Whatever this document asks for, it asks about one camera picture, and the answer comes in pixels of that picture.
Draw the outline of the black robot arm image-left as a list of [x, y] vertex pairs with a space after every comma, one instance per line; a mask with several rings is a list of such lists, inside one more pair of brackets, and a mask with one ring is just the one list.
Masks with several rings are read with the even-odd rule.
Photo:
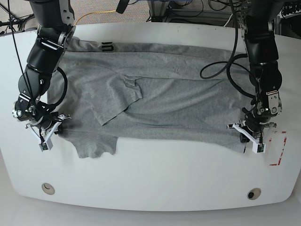
[[[53, 147], [51, 136], [59, 131], [68, 116], [55, 109], [62, 103], [67, 93], [67, 76], [59, 67], [70, 40], [75, 32], [74, 11], [68, 0], [31, 0], [30, 6], [37, 18], [36, 41], [27, 58], [27, 65], [21, 69], [18, 81], [19, 96], [14, 103], [12, 115], [18, 121], [26, 122], [38, 139], [42, 151]], [[40, 100], [49, 89], [53, 73], [63, 77], [63, 92], [53, 104]]]

